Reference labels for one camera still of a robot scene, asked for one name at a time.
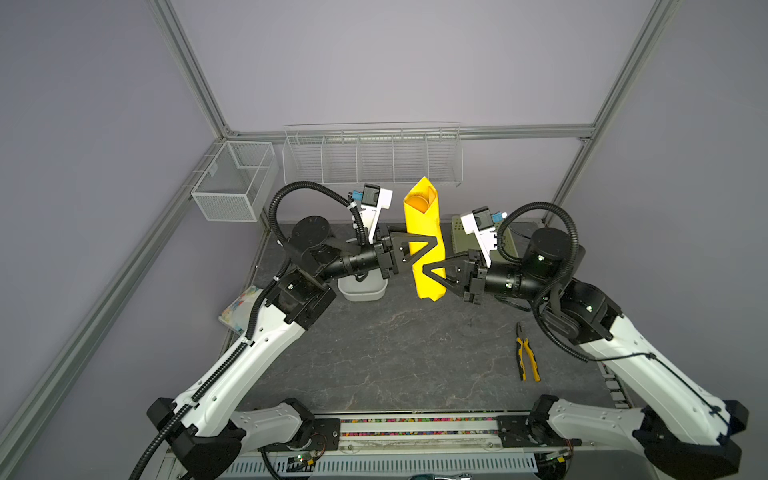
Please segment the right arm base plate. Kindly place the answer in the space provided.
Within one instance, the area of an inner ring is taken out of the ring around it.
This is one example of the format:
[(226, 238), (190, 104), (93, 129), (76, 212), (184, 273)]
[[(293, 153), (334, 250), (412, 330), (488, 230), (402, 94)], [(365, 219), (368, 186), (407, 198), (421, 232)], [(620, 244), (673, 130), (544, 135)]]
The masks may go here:
[(512, 414), (496, 417), (498, 433), (503, 448), (523, 447), (577, 447), (582, 441), (566, 438), (543, 419), (531, 420), (528, 415)]

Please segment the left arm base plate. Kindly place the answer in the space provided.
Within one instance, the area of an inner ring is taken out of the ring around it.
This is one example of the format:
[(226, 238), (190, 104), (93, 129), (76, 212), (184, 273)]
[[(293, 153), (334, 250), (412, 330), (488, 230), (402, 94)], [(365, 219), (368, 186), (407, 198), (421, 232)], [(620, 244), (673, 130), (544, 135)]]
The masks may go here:
[(302, 423), (294, 437), (286, 444), (289, 450), (336, 451), (341, 440), (341, 419), (321, 417)]

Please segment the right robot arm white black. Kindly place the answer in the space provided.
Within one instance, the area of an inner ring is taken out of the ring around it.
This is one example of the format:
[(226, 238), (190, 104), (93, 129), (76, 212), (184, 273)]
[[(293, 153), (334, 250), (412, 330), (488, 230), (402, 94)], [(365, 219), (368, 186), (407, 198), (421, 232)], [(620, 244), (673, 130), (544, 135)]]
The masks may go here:
[(475, 303), (484, 295), (522, 300), (542, 333), (584, 363), (606, 366), (642, 400), (640, 408), (608, 409), (541, 396), (526, 427), (532, 439), (554, 445), (594, 442), (645, 457), (674, 479), (722, 479), (739, 471), (742, 451), (735, 436), (748, 424), (748, 409), (694, 382), (655, 348), (620, 306), (575, 274), (585, 251), (573, 218), (552, 203), (529, 203), (524, 212), (546, 211), (560, 220), (530, 237), (521, 256), (502, 251), (511, 225), (494, 225), (486, 210), (470, 214), (468, 229), (479, 248), (428, 259), (421, 272), (446, 290)]

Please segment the yellow paper napkin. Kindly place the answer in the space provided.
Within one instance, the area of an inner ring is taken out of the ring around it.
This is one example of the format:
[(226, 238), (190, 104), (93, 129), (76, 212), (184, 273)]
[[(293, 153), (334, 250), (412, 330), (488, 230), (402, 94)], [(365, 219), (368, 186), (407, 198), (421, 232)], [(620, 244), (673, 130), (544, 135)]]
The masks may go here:
[(437, 188), (422, 177), (403, 200), (406, 230), (418, 238), (409, 243), (409, 253), (415, 258), (411, 267), (417, 295), (422, 300), (440, 300), (447, 289), (424, 273), (427, 264), (446, 259), (441, 230), (440, 203)]

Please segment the white oval plastic tub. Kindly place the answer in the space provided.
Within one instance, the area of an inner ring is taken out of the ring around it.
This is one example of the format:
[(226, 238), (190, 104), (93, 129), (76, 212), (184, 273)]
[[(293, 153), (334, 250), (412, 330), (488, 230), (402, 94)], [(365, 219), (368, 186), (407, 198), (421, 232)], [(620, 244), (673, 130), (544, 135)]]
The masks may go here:
[(338, 280), (338, 289), (350, 302), (373, 302), (383, 298), (389, 281), (384, 279), (380, 270), (370, 271), (366, 278), (357, 281), (354, 275)]

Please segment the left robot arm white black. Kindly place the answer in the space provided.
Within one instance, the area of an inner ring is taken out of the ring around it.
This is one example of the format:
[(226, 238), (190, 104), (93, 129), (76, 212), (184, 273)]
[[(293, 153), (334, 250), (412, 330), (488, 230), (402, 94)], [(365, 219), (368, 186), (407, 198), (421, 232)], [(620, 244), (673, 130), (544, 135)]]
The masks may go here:
[[(351, 215), (355, 239), (333, 235), (328, 221), (308, 216), (290, 235), (281, 230), (277, 213), (292, 192), (313, 190), (341, 204)], [(430, 278), (422, 268), (445, 259), (440, 228), (439, 194), (422, 178), (405, 196), (406, 228), (379, 236), (377, 221), (388, 205), (387, 192), (365, 185), (361, 196), (343, 197), (311, 181), (296, 181), (278, 190), (267, 213), (269, 227), (285, 252), (280, 269), (252, 305), (244, 333), (194, 385), (176, 398), (159, 398), (147, 415), (156, 437), (139, 457), (130, 476), (138, 479), (163, 443), (167, 443), (190, 479), (218, 478), (243, 451), (272, 444), (301, 447), (312, 436), (314, 416), (303, 404), (287, 399), (277, 406), (245, 412), (238, 406), (268, 367), (306, 333), (336, 298), (331, 283), (370, 272), (383, 278), (413, 275), (420, 298), (439, 300), (445, 275)]]

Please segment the orange plastic spoon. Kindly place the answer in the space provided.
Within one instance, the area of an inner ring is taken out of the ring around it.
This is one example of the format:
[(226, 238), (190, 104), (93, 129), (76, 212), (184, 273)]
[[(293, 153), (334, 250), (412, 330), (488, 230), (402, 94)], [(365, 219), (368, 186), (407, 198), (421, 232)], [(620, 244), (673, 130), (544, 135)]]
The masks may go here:
[(406, 199), (406, 204), (421, 214), (425, 214), (430, 208), (429, 198), (421, 194), (409, 195)]

